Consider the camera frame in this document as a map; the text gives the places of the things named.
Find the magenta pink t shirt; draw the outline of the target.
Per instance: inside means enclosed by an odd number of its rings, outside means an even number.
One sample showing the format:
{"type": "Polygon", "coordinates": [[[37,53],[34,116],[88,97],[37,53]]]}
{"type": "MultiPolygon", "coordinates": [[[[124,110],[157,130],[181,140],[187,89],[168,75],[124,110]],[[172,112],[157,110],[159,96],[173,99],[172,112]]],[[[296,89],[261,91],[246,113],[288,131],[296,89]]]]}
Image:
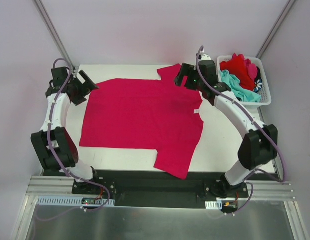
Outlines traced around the magenta pink t shirt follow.
{"type": "Polygon", "coordinates": [[[203,131],[202,98],[175,85],[180,68],[159,68],[159,79],[99,83],[89,95],[79,145],[156,150],[154,168],[185,179],[203,131]]]}

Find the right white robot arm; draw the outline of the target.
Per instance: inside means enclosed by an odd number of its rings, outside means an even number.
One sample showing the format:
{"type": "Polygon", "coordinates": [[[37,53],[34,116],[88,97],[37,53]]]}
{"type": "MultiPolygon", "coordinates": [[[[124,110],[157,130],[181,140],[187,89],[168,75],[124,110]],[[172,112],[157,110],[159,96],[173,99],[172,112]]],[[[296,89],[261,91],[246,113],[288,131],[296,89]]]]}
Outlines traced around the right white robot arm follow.
{"type": "Polygon", "coordinates": [[[276,158],[278,130],[272,124],[265,125],[255,119],[238,101],[231,88],[217,80],[214,61],[200,60],[196,65],[183,63],[175,77],[175,85],[181,86],[184,78],[184,86],[201,92],[212,106],[228,118],[242,137],[237,162],[209,188],[215,197],[232,197],[260,166],[276,158]]]}

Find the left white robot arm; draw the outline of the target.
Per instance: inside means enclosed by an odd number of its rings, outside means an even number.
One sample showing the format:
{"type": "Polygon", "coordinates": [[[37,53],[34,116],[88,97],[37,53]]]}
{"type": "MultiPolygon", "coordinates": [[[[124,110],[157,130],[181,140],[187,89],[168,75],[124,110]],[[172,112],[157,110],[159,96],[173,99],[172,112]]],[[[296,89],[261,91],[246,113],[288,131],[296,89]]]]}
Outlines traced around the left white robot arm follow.
{"type": "Polygon", "coordinates": [[[83,180],[83,189],[91,195],[100,190],[100,182],[93,178],[94,169],[79,159],[77,148],[66,130],[66,119],[70,105],[78,106],[86,96],[98,87],[83,70],[81,82],[67,67],[51,69],[52,80],[45,93],[48,102],[45,120],[40,130],[31,134],[30,140],[45,171],[62,172],[83,180]]]}

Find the white plastic laundry basket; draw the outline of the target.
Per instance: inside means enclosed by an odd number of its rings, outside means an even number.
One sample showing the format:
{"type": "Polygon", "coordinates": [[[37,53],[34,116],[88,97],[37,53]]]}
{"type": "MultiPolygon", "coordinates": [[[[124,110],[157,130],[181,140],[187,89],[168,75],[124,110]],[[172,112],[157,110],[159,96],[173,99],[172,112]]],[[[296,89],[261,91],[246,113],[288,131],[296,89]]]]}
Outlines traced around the white plastic laundry basket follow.
{"type": "MultiPolygon", "coordinates": [[[[270,95],[270,90],[269,90],[269,86],[268,86],[268,82],[267,82],[267,78],[266,78],[266,74],[264,71],[264,67],[263,64],[261,62],[260,59],[255,58],[255,57],[246,57],[244,56],[246,59],[250,59],[251,62],[253,64],[255,64],[257,66],[257,77],[256,78],[261,78],[262,79],[262,83],[263,83],[263,87],[262,89],[257,93],[261,96],[261,101],[260,102],[242,102],[241,103],[248,107],[248,108],[258,108],[261,106],[267,106],[271,103],[271,95],[270,95]]],[[[217,73],[218,73],[218,80],[221,82],[221,77],[219,74],[220,71],[220,66],[219,64],[223,61],[229,61],[231,60],[232,55],[222,55],[219,56],[217,58],[217,73]]]]}

